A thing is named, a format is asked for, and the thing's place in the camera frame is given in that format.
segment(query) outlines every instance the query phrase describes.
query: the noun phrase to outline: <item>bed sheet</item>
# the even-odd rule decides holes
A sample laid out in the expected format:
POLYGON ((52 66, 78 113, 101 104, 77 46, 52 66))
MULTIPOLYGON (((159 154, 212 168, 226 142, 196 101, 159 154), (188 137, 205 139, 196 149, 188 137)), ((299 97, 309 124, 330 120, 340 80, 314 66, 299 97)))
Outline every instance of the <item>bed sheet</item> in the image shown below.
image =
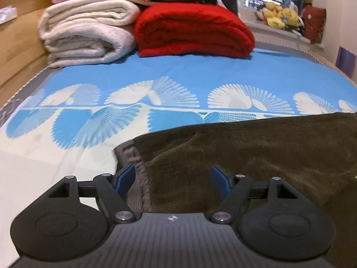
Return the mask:
POLYGON ((66 67, 0 129, 0 267, 17 258, 13 218, 63 176, 115 172, 118 144, 190 124, 357 112, 357 88, 290 54, 139 58, 66 67))

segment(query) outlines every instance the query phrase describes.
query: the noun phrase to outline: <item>white wall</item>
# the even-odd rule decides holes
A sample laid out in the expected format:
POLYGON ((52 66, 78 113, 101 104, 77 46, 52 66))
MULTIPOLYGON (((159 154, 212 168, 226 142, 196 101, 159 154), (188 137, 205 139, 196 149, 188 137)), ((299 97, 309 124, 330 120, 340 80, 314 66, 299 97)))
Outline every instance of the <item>white wall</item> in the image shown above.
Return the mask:
MULTIPOLYGON (((357 54, 357 0, 313 0, 313 5, 327 9, 324 57, 335 64, 340 46, 357 54)), ((352 79, 357 82, 357 66, 352 79)))

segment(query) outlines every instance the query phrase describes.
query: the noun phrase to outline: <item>wooden bed frame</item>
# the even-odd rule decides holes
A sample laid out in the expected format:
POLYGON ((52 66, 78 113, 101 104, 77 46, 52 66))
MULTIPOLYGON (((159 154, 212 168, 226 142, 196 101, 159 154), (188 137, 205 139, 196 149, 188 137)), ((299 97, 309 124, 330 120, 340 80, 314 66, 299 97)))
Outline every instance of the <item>wooden bed frame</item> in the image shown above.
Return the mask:
MULTIPOLYGON (((48 53, 39 39, 37 24, 51 4, 51 0, 0 0, 0 9, 12 5, 18 13, 16 19, 0 25, 0 108, 47 65, 48 53)), ((317 53, 313 55, 345 75, 317 53)))

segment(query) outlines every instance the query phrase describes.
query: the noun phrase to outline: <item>folded red blanket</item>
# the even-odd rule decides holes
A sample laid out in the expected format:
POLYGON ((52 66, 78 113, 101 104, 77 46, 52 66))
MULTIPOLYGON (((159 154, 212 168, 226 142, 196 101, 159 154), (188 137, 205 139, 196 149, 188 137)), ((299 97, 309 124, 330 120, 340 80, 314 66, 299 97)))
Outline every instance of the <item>folded red blanket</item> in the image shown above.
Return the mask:
POLYGON ((250 29, 231 11, 189 3, 147 8, 135 25, 139 56, 185 53, 247 57, 255 46, 250 29))

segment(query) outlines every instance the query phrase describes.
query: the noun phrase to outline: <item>metal screw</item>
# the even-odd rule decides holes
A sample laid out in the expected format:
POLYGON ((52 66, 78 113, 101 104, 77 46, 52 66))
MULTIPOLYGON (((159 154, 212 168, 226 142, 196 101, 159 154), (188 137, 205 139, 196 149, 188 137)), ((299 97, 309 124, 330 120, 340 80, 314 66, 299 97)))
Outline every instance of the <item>metal screw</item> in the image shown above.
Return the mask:
POLYGON ((213 218, 219 222, 226 222, 231 219, 231 215, 225 211, 219 211, 213 215, 213 218))
POLYGON ((128 221, 133 217, 133 214, 131 212, 127 211, 127 210, 122 210, 122 211, 117 212, 115 214, 115 217, 118 220, 128 221))

